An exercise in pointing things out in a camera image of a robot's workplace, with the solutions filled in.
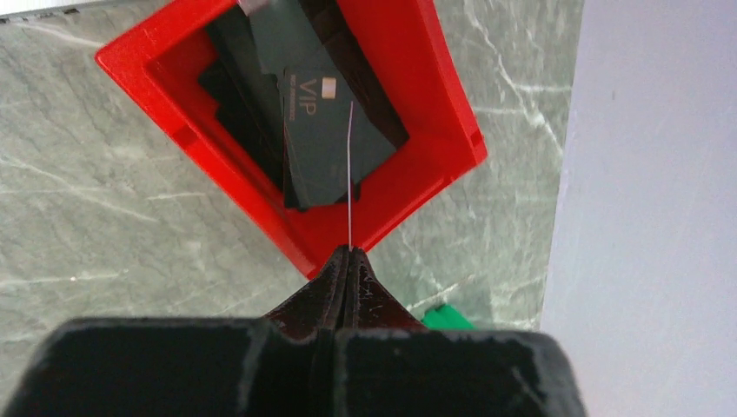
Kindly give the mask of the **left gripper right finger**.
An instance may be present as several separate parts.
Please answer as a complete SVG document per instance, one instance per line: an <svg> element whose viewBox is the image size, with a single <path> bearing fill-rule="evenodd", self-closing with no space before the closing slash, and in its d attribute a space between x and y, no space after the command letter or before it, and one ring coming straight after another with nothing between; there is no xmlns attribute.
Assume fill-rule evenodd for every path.
<svg viewBox="0 0 737 417"><path fill-rule="evenodd" d="M584 416L560 345L525 331L359 328L351 316L376 282L359 248L352 300L336 334L339 416Z"/></svg>

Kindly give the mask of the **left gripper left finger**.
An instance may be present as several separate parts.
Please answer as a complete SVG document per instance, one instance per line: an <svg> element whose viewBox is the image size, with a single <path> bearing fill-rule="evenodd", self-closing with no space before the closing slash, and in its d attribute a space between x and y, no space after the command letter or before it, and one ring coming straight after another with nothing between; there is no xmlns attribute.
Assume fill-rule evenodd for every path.
<svg viewBox="0 0 737 417"><path fill-rule="evenodd" d="M7 416L330 416L350 251L262 317L81 317L32 355Z"/></svg>

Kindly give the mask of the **grey credit card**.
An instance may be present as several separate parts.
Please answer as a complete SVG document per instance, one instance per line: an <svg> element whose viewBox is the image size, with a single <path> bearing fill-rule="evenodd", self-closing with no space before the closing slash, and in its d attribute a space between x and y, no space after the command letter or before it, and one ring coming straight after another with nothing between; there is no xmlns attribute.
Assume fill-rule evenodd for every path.
<svg viewBox="0 0 737 417"><path fill-rule="evenodd" d="M348 131L346 135L346 174L347 174L347 244L349 251L353 250L353 179L352 179L352 157L351 157L351 138L353 129L353 119L355 103L351 101L349 104Z"/></svg>

